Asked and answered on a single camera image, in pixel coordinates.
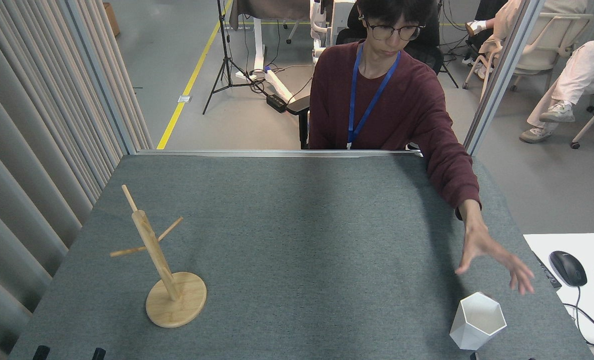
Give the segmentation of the person's left hand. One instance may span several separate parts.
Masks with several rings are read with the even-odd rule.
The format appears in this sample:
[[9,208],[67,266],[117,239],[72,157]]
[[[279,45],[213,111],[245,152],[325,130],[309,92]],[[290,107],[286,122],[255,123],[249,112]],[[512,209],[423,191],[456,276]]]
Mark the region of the person's left hand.
[[503,265],[510,274],[509,288],[522,296],[535,292],[532,285],[534,273],[514,253],[498,243],[484,225],[465,225],[463,253],[459,266],[454,270],[462,275],[470,269],[471,262],[480,256],[489,256]]

